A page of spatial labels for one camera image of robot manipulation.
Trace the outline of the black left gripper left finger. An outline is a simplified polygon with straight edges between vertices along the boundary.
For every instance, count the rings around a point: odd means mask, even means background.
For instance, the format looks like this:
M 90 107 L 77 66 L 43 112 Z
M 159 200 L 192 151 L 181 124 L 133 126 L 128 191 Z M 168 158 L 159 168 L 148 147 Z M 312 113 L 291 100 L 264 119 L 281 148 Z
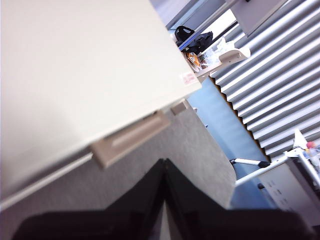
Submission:
M 56 211 L 31 216 L 15 240 L 145 240 L 162 208 L 165 160 L 159 159 L 131 189 L 102 210 Z

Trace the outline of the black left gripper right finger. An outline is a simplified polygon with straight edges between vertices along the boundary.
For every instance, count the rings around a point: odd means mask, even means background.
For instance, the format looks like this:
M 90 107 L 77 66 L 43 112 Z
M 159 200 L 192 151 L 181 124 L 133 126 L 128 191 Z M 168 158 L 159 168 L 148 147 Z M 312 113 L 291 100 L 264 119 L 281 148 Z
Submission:
M 318 232 L 292 211 L 225 209 L 164 160 L 167 203 L 185 240 L 316 240 Z

